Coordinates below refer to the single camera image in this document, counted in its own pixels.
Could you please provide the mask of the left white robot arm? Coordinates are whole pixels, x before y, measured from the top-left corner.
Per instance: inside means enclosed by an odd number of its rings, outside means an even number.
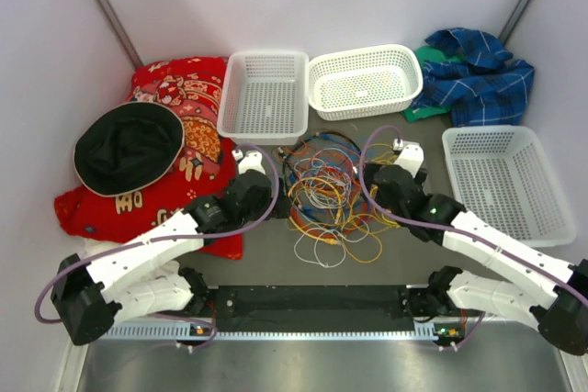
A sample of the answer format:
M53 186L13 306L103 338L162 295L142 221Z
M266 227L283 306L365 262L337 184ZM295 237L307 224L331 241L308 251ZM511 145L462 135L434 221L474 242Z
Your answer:
M174 311L202 313L209 288L200 273L182 270L177 258L215 240L241 234L269 217L279 183L249 170L218 195L200 196L158 227L88 258L64 259L51 303L76 346L106 335L131 319Z

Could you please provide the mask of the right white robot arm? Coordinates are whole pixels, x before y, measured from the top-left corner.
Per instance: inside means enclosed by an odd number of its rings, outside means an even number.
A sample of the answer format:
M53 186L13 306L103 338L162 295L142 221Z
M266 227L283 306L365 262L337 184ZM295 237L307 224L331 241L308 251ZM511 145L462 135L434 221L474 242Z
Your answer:
M444 268L428 282L435 312L488 312L537 330L565 353L587 353L586 261L568 263L524 245L452 197L427 194L421 179L398 164L362 165L359 183L378 212L420 241L465 255L502 277L497 281Z

